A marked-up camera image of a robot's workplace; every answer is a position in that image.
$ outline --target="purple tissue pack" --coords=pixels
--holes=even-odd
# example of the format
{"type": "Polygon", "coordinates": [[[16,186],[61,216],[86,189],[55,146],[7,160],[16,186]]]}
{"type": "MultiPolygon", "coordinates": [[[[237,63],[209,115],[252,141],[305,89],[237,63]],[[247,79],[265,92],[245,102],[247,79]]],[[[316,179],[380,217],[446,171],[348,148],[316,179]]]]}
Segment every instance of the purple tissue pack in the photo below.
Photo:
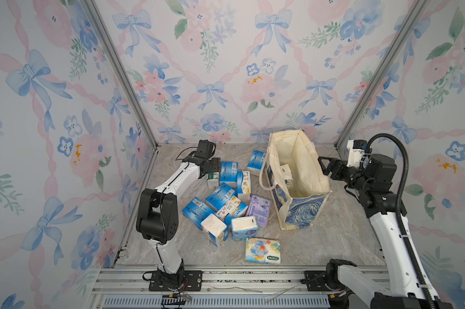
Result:
{"type": "Polygon", "coordinates": [[[271,200],[267,200],[263,197],[252,195],[250,205],[246,211],[246,217],[254,216],[257,219],[259,226],[266,227],[267,220],[269,219],[271,200]]]}

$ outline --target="blue tissue pack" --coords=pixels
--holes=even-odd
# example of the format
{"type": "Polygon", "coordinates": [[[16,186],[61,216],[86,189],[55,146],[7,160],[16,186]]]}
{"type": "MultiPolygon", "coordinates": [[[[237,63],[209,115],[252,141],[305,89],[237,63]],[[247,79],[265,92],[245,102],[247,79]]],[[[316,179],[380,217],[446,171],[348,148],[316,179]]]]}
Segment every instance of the blue tissue pack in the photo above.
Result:
{"type": "Polygon", "coordinates": [[[219,182],[236,188],[237,162],[222,161],[219,182]]]}
{"type": "Polygon", "coordinates": [[[182,210],[183,215],[202,230],[201,222],[211,213],[215,213],[196,197],[182,210]]]}
{"type": "Polygon", "coordinates": [[[216,212],[222,208],[232,196],[237,196],[236,190],[223,183],[205,199],[205,203],[216,212]]]}
{"type": "Polygon", "coordinates": [[[246,169],[250,171],[252,175],[260,176],[260,170],[266,156],[267,154],[265,152],[255,150],[251,155],[250,162],[246,169]]]}
{"type": "Polygon", "coordinates": [[[251,176],[248,170],[237,172],[236,192],[242,202],[249,203],[251,198],[251,176]]]}
{"type": "Polygon", "coordinates": [[[215,213],[215,215],[223,220],[223,222],[230,227],[231,226],[231,220],[238,218],[238,217],[244,217],[246,214],[246,211],[248,209],[248,206],[243,203],[240,199],[238,199],[236,196],[232,196],[229,201],[226,202],[226,204],[215,213]]]}

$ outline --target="tissue pack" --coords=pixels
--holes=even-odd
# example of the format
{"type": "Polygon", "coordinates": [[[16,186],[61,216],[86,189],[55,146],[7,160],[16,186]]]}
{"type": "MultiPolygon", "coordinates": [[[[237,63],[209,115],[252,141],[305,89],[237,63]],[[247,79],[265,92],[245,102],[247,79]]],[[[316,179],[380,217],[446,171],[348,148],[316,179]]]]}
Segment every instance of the tissue pack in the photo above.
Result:
{"type": "Polygon", "coordinates": [[[266,156],[267,154],[265,152],[255,150],[253,154],[251,155],[250,162],[248,163],[248,166],[246,167],[246,169],[252,175],[260,176],[260,170],[262,168],[262,164],[266,156]]]}
{"type": "Polygon", "coordinates": [[[240,170],[236,177],[236,192],[238,198],[245,203],[250,202],[251,198],[251,177],[248,170],[240,170]]]}
{"type": "Polygon", "coordinates": [[[220,247],[228,238],[228,227],[213,213],[202,221],[201,227],[216,247],[220,247]]]}
{"type": "Polygon", "coordinates": [[[289,165],[287,164],[281,165],[280,170],[283,171],[284,181],[286,183],[286,186],[289,187],[291,183],[293,182],[293,175],[291,173],[291,169],[289,168],[289,165]]]}
{"type": "Polygon", "coordinates": [[[255,237],[258,230],[255,217],[241,217],[231,220],[232,239],[235,241],[255,237]]]}
{"type": "Polygon", "coordinates": [[[248,206],[247,216],[254,216],[259,226],[266,227],[269,220],[270,205],[272,201],[263,197],[252,195],[250,206],[248,206]]]}
{"type": "Polygon", "coordinates": [[[205,199],[205,203],[216,212],[222,208],[232,196],[237,196],[236,190],[223,183],[205,199]]]}
{"type": "Polygon", "coordinates": [[[279,240],[247,238],[245,259],[247,262],[280,264],[279,240]]]}
{"type": "Polygon", "coordinates": [[[237,162],[222,161],[220,183],[225,183],[232,188],[236,188],[237,162]]]}
{"type": "Polygon", "coordinates": [[[219,172],[208,173],[207,185],[209,189],[217,189],[219,187],[219,172]]]}
{"type": "Polygon", "coordinates": [[[227,226],[231,226],[231,220],[238,217],[243,217],[246,214],[248,206],[236,196],[232,196],[215,215],[227,226]]]}
{"type": "Polygon", "coordinates": [[[183,215],[196,227],[202,230],[201,222],[210,214],[215,213],[196,197],[182,210],[183,215]]]}

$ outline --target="tote bag handle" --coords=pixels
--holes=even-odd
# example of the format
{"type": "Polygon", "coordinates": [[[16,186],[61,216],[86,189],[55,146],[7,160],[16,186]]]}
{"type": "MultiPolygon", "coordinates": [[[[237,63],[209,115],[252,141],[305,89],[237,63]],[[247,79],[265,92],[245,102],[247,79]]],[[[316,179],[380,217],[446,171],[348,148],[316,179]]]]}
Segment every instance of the tote bag handle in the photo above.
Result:
{"type": "Polygon", "coordinates": [[[275,178],[273,179],[273,185],[272,185],[272,187],[264,187],[263,181],[262,181],[262,179],[263,179],[263,174],[264,174],[264,173],[263,173],[264,167],[265,167],[265,164],[266,164],[266,162],[267,162],[267,158],[268,158],[268,156],[269,156],[269,150],[270,150],[271,148],[272,148],[272,146],[267,147],[267,156],[265,157],[265,160],[264,160],[264,162],[262,163],[262,168],[260,169],[260,177],[259,177],[260,186],[262,187],[262,189],[267,190],[267,191],[270,191],[270,190],[272,190],[272,189],[274,189],[274,188],[276,187],[276,179],[275,179],[275,178]]]}

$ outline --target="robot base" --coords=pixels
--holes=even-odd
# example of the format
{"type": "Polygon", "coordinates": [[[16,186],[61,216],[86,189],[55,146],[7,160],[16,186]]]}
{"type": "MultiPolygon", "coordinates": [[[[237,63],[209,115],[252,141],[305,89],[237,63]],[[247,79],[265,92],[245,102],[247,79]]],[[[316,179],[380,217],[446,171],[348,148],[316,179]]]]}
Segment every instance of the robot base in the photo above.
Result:
{"type": "Polygon", "coordinates": [[[152,272],[149,279],[148,290],[151,292],[169,292],[186,290],[188,292],[199,292],[201,290],[203,271],[185,270],[184,263],[176,273],[165,273],[160,269],[152,272]]]}

